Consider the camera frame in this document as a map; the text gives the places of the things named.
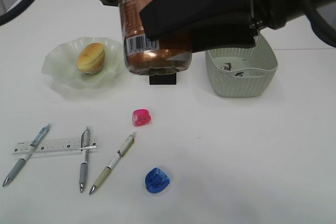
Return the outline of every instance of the bread roll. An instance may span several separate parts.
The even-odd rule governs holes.
[[[77,69],[83,73],[98,73],[104,66],[105,50],[101,43],[88,45],[78,56]]]

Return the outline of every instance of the clear plastic ruler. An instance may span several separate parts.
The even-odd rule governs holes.
[[[56,140],[47,140],[43,139],[38,147],[31,152],[30,142],[19,142],[14,146],[13,155],[22,155],[22,154],[48,154],[48,153],[80,153],[79,148],[81,148],[81,138],[65,138],[65,139],[56,139]],[[90,146],[97,147],[97,140],[95,137],[92,137],[90,140]]]

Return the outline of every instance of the silver pen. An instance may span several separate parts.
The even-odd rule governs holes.
[[[90,130],[87,127],[84,131],[81,139],[81,148],[90,146]],[[87,177],[88,177],[88,166],[89,166],[89,150],[82,150],[82,158],[80,163],[80,173],[79,173],[79,189],[82,193],[84,191]]]
[[[128,149],[132,146],[132,144],[134,143],[134,138],[135,138],[135,132],[126,139],[126,141],[114,155],[110,163],[105,167],[105,169],[96,179],[95,183],[93,184],[89,192],[90,195],[95,193],[98,190],[98,188],[104,183],[104,181],[112,172],[112,169],[117,165],[118,161],[126,154]]]
[[[15,166],[13,167],[13,169],[9,172],[9,174],[5,178],[4,183],[2,184],[2,186],[7,186],[16,177],[16,175],[20,172],[20,170],[22,169],[22,167],[25,166],[25,164],[28,161],[28,159],[32,156],[33,151],[36,149],[36,147],[39,145],[39,143],[42,141],[42,139],[48,133],[50,127],[51,127],[51,125],[48,124],[47,126],[43,127],[42,130],[37,134],[37,136],[35,137],[35,139],[30,144],[30,153],[28,153],[24,158],[20,158],[16,162]]]

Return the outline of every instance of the gray plastic basket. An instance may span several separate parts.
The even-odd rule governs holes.
[[[206,52],[210,82],[223,97],[257,97],[271,83],[278,61],[266,39],[256,37],[256,47],[222,48]]]

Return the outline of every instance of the bottle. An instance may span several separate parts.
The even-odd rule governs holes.
[[[146,37],[139,12],[150,1],[152,0],[119,0],[127,69],[133,74],[149,76],[173,74],[188,69],[192,60],[188,35],[155,41]]]

